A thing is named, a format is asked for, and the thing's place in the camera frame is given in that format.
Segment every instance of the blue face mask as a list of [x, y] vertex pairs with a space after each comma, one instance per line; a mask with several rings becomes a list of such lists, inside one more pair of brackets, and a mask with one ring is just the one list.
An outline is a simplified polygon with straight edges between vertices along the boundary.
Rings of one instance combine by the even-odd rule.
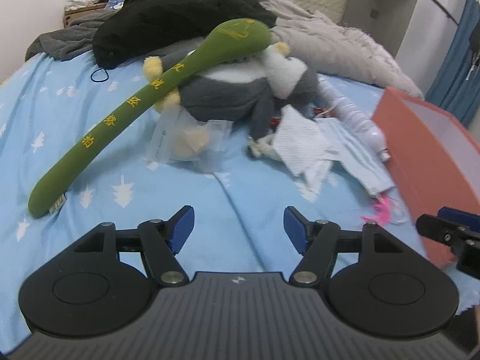
[[371, 197], [395, 186], [377, 155], [360, 142], [341, 121], [333, 117], [315, 121], [337, 152], [332, 159], [341, 162], [345, 170], [365, 187]]

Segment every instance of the plush toy tag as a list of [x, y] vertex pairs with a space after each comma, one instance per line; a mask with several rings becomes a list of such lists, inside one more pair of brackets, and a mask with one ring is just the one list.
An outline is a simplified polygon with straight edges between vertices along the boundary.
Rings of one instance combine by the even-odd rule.
[[54, 212], [61, 209], [66, 201], [67, 201], [67, 197], [65, 196], [64, 193], [62, 193], [61, 196], [57, 199], [57, 201], [50, 207], [49, 213], [53, 214]]
[[178, 104], [165, 106], [155, 127], [152, 140], [148, 146], [147, 159], [166, 164], [170, 159], [172, 128], [182, 108]]

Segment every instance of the gray fluffy blanket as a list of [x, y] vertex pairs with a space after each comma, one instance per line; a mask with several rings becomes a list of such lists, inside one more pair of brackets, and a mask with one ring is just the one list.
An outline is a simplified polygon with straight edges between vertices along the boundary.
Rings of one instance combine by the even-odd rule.
[[422, 91], [395, 59], [369, 35], [341, 27], [320, 11], [307, 12], [290, 0], [259, 0], [277, 15], [273, 42], [285, 42], [294, 57], [318, 73], [333, 74], [380, 87], [392, 86], [415, 97]]
[[113, 9], [93, 12], [73, 20], [68, 28], [39, 35], [28, 47], [25, 61], [38, 53], [47, 53], [58, 61], [68, 61], [92, 50], [95, 32], [116, 13]]

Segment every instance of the light blue bedsheet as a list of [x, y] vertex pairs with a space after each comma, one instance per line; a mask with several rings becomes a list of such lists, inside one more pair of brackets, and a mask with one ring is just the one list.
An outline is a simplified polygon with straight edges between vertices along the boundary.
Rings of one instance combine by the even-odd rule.
[[[221, 173], [149, 163], [144, 156], [158, 118], [149, 110], [75, 180], [60, 212], [33, 220], [26, 204], [42, 174], [146, 83], [141, 61], [109, 71], [104, 83], [90, 81], [96, 68], [91, 52], [67, 62], [37, 55], [0, 88], [0, 351], [9, 352], [28, 335], [17, 305], [23, 280], [100, 222], [134, 228], [148, 219], [169, 218], [189, 204], [195, 209], [195, 228], [178, 260], [190, 276], [195, 271], [268, 270], [288, 278], [301, 257], [283, 231], [286, 206], [346, 230], [360, 230], [360, 216], [373, 215], [361, 185], [340, 166], [316, 196], [282, 164], [250, 159], [242, 125], [234, 126]], [[383, 92], [327, 79], [369, 114]], [[400, 200], [396, 191], [392, 196]], [[424, 255], [410, 221], [386, 228]], [[335, 270], [355, 260], [356, 255], [340, 255]], [[123, 261], [141, 269], [138, 256]], [[471, 295], [471, 287], [463, 292]]]
[[[37, 220], [28, 215], [28, 196], [40, 177], [90, 127], [146, 85], [141, 62], [110, 71], [105, 83], [90, 81], [96, 68], [91, 52], [67, 62], [37, 55], [0, 88], [2, 352], [29, 333], [17, 305], [25, 278], [101, 222], [136, 228], [152, 218], [168, 219], [189, 204], [195, 209], [195, 227], [178, 260], [190, 276], [196, 271], [263, 270], [215, 178], [187, 166], [143, 159], [158, 117], [153, 110], [75, 180], [60, 212]], [[138, 256], [128, 262], [141, 267]]]

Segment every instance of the plastic bag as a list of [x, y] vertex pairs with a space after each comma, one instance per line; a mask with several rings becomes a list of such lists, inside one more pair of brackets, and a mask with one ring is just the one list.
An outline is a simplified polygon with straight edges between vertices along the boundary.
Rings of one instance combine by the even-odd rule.
[[115, 10], [120, 10], [123, 8], [123, 2], [125, 0], [109, 0], [109, 2], [106, 3], [104, 9], [115, 9]]
[[233, 122], [199, 122], [180, 105], [164, 107], [155, 127], [147, 158], [161, 164], [197, 161], [203, 173], [221, 170], [222, 155]]

